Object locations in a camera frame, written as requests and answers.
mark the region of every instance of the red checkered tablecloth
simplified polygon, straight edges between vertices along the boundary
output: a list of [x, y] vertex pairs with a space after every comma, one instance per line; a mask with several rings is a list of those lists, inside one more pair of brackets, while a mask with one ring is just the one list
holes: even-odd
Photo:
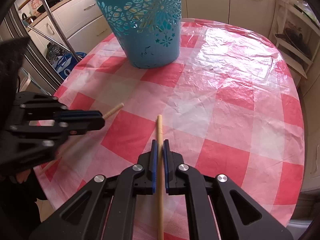
[[[70, 109], [124, 108], [38, 175], [57, 209], [97, 174], [119, 174], [164, 139], [202, 174], [223, 173], [287, 225], [301, 187], [304, 129], [299, 98], [277, 48], [231, 25], [187, 20], [180, 56], [156, 69], [128, 62], [114, 35], [98, 44], [55, 93]], [[63, 151], [75, 136], [65, 143]], [[36, 174], [42, 167], [35, 168]], [[154, 196], [138, 196], [135, 239], [156, 239]], [[166, 239], [188, 239], [183, 196], [164, 196]]]

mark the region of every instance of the mesh basket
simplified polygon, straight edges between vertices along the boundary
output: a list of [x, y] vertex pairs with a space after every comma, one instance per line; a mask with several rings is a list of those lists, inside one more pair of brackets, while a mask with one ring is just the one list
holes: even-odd
[[53, 44], [52, 42], [49, 42], [47, 45], [47, 54], [45, 55], [45, 58], [51, 65], [55, 63], [58, 60], [59, 56], [64, 56], [67, 54], [67, 52], [57, 45]]

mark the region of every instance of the drawer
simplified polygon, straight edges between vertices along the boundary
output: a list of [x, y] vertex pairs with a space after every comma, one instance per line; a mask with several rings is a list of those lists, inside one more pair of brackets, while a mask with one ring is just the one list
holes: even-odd
[[112, 30], [106, 19], [100, 16], [73, 34], [68, 41], [76, 52], [89, 53], [111, 33]]
[[102, 15], [95, 0], [71, 0], [53, 11], [67, 38]]

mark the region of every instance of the plastic tablecloth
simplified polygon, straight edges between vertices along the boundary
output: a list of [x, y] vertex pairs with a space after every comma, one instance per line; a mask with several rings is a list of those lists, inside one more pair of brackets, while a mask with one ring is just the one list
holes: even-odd
[[[286, 226], [302, 183], [304, 128], [285, 61], [265, 37], [212, 21], [184, 19], [180, 46], [173, 63], [138, 69], [112, 34], [73, 69], [55, 93], [69, 109], [124, 108], [45, 173], [45, 164], [35, 168], [48, 200], [57, 209], [95, 175], [135, 164], [162, 114], [164, 139], [185, 163], [226, 174]], [[138, 196], [134, 239], [157, 238], [155, 201]], [[165, 194], [164, 231], [166, 239], [189, 238], [184, 196]]]

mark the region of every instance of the chopstick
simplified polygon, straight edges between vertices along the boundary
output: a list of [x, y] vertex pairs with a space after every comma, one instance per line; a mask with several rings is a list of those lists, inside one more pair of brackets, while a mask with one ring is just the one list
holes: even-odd
[[[120, 110], [122, 107], [124, 107], [124, 103], [120, 103], [119, 105], [115, 106], [114, 108], [112, 108], [109, 112], [105, 113], [103, 115], [103, 119], [106, 120], [108, 119], [110, 116], [112, 116], [115, 112], [117, 112], [118, 110]], [[52, 165], [54, 165], [56, 163], [56, 161], [62, 156], [62, 154], [64, 152], [67, 152], [71, 147], [73, 147], [76, 143], [78, 143], [81, 140], [82, 136], [79, 136], [77, 139], [75, 139], [72, 143], [70, 143], [63, 152], [59, 153], [56, 158], [53, 161], [50, 161], [40, 172], [39, 174], [41, 175], [42, 173], [44, 173], [45, 171], [47, 171], [50, 167], [52, 167]]]
[[163, 131], [162, 115], [157, 119], [158, 167], [157, 167], [157, 200], [158, 200], [158, 240], [164, 240], [163, 229]]

